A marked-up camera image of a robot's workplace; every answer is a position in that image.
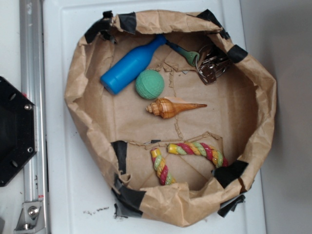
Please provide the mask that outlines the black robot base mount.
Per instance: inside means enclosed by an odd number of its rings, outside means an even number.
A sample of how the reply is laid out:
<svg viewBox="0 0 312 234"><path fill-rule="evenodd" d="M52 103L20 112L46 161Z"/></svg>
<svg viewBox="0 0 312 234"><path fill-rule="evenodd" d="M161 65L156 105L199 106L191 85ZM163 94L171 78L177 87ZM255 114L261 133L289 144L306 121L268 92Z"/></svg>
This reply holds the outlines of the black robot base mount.
<svg viewBox="0 0 312 234"><path fill-rule="evenodd" d="M0 186L5 187L36 153L35 106L0 78Z"/></svg>

